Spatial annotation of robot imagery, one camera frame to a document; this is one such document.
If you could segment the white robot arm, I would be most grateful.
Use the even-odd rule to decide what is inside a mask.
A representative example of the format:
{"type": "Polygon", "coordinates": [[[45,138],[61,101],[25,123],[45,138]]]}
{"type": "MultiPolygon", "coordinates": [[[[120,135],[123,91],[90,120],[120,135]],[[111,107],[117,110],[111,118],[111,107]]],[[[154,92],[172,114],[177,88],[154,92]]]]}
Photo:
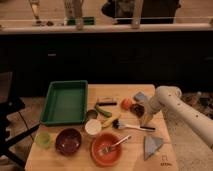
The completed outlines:
{"type": "Polygon", "coordinates": [[[181,90],[175,86],[159,86],[145,104],[145,113],[140,124],[146,126],[163,108],[174,112],[203,140],[213,151],[213,121],[181,100],[181,90]]]}

